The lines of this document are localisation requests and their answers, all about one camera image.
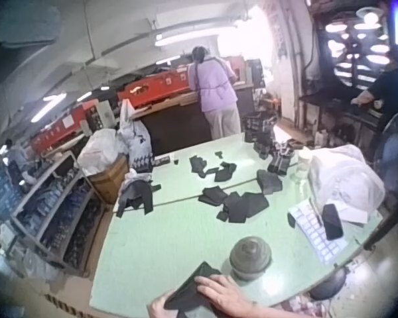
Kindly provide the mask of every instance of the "wooden box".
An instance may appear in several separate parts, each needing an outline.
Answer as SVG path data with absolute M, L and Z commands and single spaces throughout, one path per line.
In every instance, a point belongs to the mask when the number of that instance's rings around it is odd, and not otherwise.
M 106 203 L 115 204 L 119 188 L 128 171 L 127 158 L 120 155 L 108 169 L 88 178 Z

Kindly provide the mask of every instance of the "person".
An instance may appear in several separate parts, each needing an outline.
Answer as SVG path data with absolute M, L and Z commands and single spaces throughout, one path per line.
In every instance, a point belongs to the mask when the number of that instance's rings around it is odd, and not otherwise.
M 7 139 L 5 141 L 5 145 L 7 147 L 6 157 L 9 163 L 14 161 L 18 166 L 24 180 L 28 184 L 34 185 L 37 180 L 29 175 L 29 170 L 32 168 L 32 165 L 25 156 L 25 151 L 21 147 L 14 146 L 11 139 Z
M 237 76 L 230 65 L 209 55 L 203 46 L 192 51 L 194 63 L 188 68 L 188 83 L 198 92 L 202 112 L 209 122 L 212 139 L 239 134 L 240 117 L 233 84 Z
M 383 130 L 390 120 L 398 113 L 398 45 L 393 45 L 386 54 L 389 64 L 385 71 L 376 79 L 371 87 L 363 91 L 351 103 L 363 105 L 375 99 L 383 100 L 382 117 L 376 127 L 376 132 L 369 146 L 369 159 L 373 160 L 379 146 Z
M 198 292 L 209 299 L 217 309 L 235 318 L 310 318 L 309 316 L 289 313 L 280 309 L 263 307 L 249 301 L 230 276 L 212 275 L 209 278 L 196 277 Z M 165 310 L 165 301 L 174 293 L 169 291 L 156 298 L 147 306 L 150 318 L 176 318 L 177 310 Z

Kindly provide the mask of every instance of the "white pants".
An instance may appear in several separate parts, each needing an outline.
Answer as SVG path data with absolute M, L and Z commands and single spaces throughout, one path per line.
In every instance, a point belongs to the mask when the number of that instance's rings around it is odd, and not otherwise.
M 241 132 L 240 116 L 236 104 L 226 109 L 206 111 L 204 115 L 210 124 L 213 140 L 239 134 Z

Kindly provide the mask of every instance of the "floor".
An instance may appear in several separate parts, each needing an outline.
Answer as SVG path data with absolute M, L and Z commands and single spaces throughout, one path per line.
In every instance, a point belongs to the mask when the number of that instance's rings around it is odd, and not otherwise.
M 74 317 L 47 301 L 44 296 L 46 294 L 53 295 L 77 311 L 95 318 L 115 317 L 96 311 L 88 305 L 94 273 L 110 220 L 111 213 L 106 213 L 90 254 L 90 275 L 87 278 L 62 276 L 51 284 L 40 280 L 22 280 L 0 258 L 0 294 L 5 295 L 5 301 L 11 305 L 23 306 L 24 318 Z M 348 268 L 350 273 L 341 292 L 324 303 L 330 313 L 328 317 L 384 317 L 398 301 L 398 227 L 388 233 L 373 251 L 362 252 Z

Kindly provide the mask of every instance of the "ceiling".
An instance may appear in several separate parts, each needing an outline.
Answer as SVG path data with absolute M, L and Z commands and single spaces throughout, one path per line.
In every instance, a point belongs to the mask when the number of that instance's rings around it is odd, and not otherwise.
M 29 1 L 46 3 L 57 9 L 62 21 L 60 34 L 53 44 L 12 48 L 5 59 L 0 59 L 0 144 L 8 137 L 33 135 L 85 92 L 133 70 L 166 57 L 189 53 L 199 44 L 215 52 L 215 36 L 158 48 L 154 45 L 156 34 L 170 36 L 210 25 L 227 25 L 244 17 L 248 9 L 260 2 Z M 51 12 L 56 20 L 56 11 Z M 45 105 L 42 98 L 62 91 L 68 94 L 67 98 L 32 124 L 32 117 Z

